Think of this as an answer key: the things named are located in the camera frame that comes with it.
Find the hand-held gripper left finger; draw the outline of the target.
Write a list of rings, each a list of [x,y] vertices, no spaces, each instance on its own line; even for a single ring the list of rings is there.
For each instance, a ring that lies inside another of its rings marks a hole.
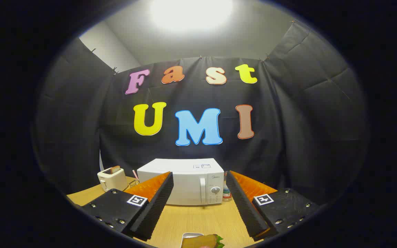
[[[128,190],[110,189],[81,209],[109,229],[148,240],[173,187],[173,173],[165,172]]]

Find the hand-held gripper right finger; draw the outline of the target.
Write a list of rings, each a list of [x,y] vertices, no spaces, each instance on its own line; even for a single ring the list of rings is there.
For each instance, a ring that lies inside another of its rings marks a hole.
[[[320,208],[296,190],[276,190],[235,171],[227,172],[226,184],[249,237],[255,241],[298,227]]]

